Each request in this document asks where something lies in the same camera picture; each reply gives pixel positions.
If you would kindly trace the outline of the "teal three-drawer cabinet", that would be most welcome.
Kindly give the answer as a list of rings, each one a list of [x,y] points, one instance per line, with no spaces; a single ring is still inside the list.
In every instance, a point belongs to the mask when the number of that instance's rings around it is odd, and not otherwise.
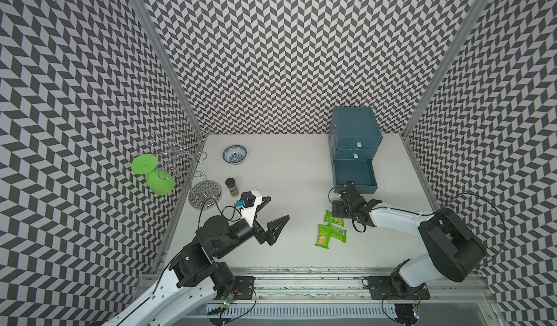
[[[358,192],[374,194],[378,185],[372,161],[381,142],[382,134],[371,108],[334,108],[328,143],[335,188],[352,182]]]

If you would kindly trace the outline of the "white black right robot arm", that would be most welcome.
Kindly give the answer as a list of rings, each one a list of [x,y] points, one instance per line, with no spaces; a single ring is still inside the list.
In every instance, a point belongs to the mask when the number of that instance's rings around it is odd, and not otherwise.
[[[423,214],[383,206],[376,199],[367,201],[352,182],[335,192],[340,199],[332,202],[334,217],[350,219],[353,224],[363,225],[364,230],[383,227],[422,240],[426,253],[406,259],[388,278],[396,296],[410,295],[432,280],[463,282],[487,256],[485,244],[449,208]]]

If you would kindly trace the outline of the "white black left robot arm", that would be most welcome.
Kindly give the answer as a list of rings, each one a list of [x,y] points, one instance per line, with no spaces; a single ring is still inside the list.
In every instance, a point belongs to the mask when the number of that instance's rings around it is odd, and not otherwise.
[[[173,325],[198,307],[220,301],[222,315],[236,298],[253,298],[253,279],[234,276],[223,257],[251,238],[272,246],[290,220],[285,215],[262,227],[257,216],[270,203],[258,191],[244,192],[232,210],[199,223],[195,236],[165,267],[156,282],[106,325]]]

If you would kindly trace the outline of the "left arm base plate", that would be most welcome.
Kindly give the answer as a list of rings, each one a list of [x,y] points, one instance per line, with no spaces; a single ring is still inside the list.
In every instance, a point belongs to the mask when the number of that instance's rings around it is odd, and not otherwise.
[[[214,301],[224,301],[229,295],[234,296],[234,300],[251,300],[254,293],[255,277],[251,275],[236,277],[234,281],[225,282],[219,286]]]

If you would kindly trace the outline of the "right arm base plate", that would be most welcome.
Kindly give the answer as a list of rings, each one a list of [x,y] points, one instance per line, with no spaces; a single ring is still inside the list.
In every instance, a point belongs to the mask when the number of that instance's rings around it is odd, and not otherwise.
[[[368,288],[373,300],[383,298],[418,301],[429,300],[431,295],[425,284],[411,287],[401,279],[390,276],[368,276],[364,278],[364,285]]]

